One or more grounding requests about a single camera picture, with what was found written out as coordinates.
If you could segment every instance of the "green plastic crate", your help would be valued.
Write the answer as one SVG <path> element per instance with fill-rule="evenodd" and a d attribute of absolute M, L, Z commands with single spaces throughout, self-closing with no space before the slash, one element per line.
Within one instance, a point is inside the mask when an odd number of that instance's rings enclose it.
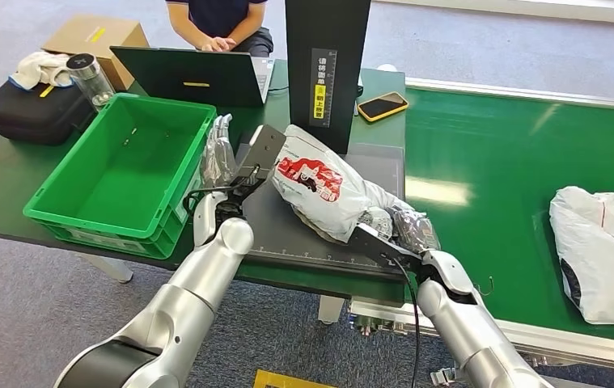
<path fill-rule="evenodd" d="M 23 214 L 60 240 L 166 259 L 215 117 L 210 105 L 115 95 Z"/>

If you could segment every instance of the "silver metal edge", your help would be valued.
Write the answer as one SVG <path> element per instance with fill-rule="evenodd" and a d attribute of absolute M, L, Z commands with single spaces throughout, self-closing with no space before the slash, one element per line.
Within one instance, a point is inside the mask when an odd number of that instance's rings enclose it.
<path fill-rule="evenodd" d="M 594 97 L 591 95 L 572 95 L 553 91 L 531 91 L 528 89 L 516 89 L 512 87 L 478 85 L 462 82 L 435 81 L 424 78 L 405 79 L 406 86 L 411 89 L 426 91 L 448 91 L 469 93 L 474 95 L 500 95 L 518 99 L 538 99 L 551 103 L 572 103 L 592 107 L 614 108 L 614 99 Z"/>
<path fill-rule="evenodd" d="M 390 307 L 375 303 L 362 302 L 353 298 L 349 312 L 373 318 L 382 318 L 408 325 L 413 330 L 413 306 L 409 303 L 402 307 Z M 421 333 L 438 335 L 433 323 L 423 316 L 419 316 Z M 564 361 L 614 368 L 614 339 L 594 337 L 497 320 L 498 326 L 504 331 L 509 341 L 519 352 L 526 352 L 536 356 L 555 357 Z"/>

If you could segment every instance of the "plastic bag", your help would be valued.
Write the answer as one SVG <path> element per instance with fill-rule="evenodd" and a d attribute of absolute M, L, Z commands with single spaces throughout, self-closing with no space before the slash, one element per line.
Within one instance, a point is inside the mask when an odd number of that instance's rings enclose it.
<path fill-rule="evenodd" d="M 201 186 L 217 188 L 228 185 L 235 173 L 235 156 L 228 139 L 232 115 L 219 116 L 209 130 L 200 159 Z"/>
<path fill-rule="evenodd" d="M 562 188 L 549 215 L 564 292 L 589 323 L 614 323 L 614 192 Z"/>
<path fill-rule="evenodd" d="M 392 234 L 386 209 L 411 206 L 364 180 L 349 164 L 300 127 L 290 125 L 273 174 L 273 185 L 300 218 L 317 232 L 347 243 L 360 222 Z"/>
<path fill-rule="evenodd" d="M 402 209 L 396 206 L 388 209 L 397 232 L 397 245 L 420 254 L 429 249 L 440 249 L 440 241 L 433 224 L 425 213 Z"/>

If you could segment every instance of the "yellow floor marker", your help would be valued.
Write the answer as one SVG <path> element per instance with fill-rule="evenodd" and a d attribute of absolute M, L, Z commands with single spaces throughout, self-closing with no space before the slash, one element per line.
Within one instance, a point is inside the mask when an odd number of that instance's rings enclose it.
<path fill-rule="evenodd" d="M 335 386 L 325 386 L 308 382 L 294 377 L 283 376 L 281 374 L 266 372 L 258 369 L 256 371 L 256 379 L 254 380 L 254 388 L 336 388 Z"/>

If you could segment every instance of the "dark shirt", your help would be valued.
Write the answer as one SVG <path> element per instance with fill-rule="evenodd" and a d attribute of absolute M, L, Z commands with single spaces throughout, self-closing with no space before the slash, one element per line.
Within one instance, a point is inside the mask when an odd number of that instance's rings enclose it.
<path fill-rule="evenodd" d="M 246 17 L 249 4 L 261 4 L 266 0 L 166 0 L 188 4 L 190 20 L 206 35 L 225 38 Z"/>

